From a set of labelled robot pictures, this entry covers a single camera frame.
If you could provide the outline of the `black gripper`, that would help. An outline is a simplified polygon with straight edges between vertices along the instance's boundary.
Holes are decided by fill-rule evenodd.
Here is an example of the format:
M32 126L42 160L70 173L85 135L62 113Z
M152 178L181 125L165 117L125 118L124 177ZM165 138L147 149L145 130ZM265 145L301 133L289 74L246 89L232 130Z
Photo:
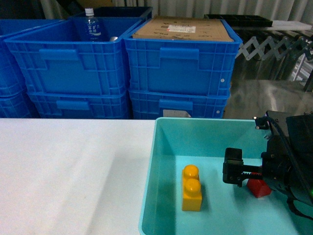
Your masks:
M313 116L255 117L257 129L270 130L260 166L245 165L242 149L226 148L223 182L242 187L247 179L264 180L293 200L313 201Z

